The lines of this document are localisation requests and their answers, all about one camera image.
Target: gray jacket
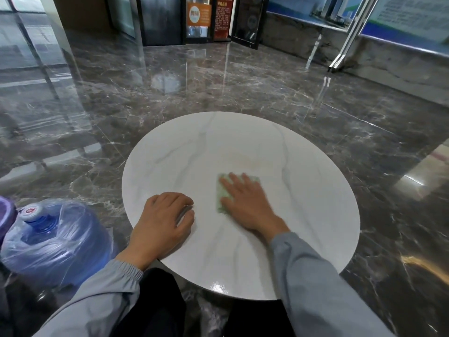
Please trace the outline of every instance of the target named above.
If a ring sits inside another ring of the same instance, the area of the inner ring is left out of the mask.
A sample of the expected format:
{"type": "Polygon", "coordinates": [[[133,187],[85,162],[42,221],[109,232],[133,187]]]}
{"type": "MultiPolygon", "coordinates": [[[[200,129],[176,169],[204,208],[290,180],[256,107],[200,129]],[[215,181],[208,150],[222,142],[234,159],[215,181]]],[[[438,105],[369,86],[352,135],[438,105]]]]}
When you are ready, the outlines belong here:
{"type": "MultiPolygon", "coordinates": [[[[278,289],[297,336],[393,336],[334,267],[295,233],[277,235],[270,248],[278,289]]],[[[141,278],[136,267],[110,261],[35,336],[109,336],[136,303],[141,278]]]]}

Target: round table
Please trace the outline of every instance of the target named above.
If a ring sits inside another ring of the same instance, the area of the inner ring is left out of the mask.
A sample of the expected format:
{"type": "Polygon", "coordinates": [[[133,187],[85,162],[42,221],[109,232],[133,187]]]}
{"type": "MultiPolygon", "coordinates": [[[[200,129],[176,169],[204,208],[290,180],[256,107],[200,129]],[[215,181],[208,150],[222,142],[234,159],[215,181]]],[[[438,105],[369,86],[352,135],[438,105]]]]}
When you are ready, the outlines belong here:
{"type": "Polygon", "coordinates": [[[123,203],[134,227],[147,198],[166,191],[194,200],[187,240],[161,261],[205,289],[273,300],[269,250],[252,232],[217,213],[219,173],[258,176],[275,213],[338,272],[357,246],[360,218],[343,174],[316,146],[268,120],[231,112],[172,119],[143,137],[123,171],[123,203]]]}

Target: leg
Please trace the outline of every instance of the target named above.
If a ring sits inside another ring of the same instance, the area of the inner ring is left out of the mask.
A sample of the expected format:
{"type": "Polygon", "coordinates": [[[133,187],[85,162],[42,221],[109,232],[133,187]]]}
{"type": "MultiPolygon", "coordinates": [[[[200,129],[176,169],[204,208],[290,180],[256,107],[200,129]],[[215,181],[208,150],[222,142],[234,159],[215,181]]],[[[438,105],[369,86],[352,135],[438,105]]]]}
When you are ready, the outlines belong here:
{"type": "Polygon", "coordinates": [[[236,300],[224,329],[226,337],[295,337],[280,300],[236,300]]]}
{"type": "Polygon", "coordinates": [[[111,337],[182,337],[185,302],[175,278],[161,270],[148,270],[136,305],[117,325],[111,337]]]}

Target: left hand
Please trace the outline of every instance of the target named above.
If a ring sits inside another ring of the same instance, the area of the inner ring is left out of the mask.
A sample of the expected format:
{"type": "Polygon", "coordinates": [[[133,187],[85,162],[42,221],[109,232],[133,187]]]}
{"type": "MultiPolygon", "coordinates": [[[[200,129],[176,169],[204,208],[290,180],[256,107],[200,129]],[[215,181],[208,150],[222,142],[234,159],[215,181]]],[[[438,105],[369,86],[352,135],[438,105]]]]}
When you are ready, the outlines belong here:
{"type": "Polygon", "coordinates": [[[129,245],[115,259],[126,261],[145,271],[157,258],[170,252],[190,233],[195,220],[191,209],[177,226],[176,219],[194,201],[181,193],[162,193],[150,197],[134,227],[129,245]]]}

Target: bottle cap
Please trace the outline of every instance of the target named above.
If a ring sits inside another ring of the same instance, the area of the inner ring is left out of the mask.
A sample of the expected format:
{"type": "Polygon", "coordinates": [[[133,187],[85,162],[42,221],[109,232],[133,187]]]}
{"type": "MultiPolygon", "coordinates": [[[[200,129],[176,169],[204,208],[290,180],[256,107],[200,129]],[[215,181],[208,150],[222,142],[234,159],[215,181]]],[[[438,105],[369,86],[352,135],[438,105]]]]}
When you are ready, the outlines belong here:
{"type": "Polygon", "coordinates": [[[33,222],[46,214],[42,205],[29,204],[20,210],[19,217],[25,222],[33,222]]]}

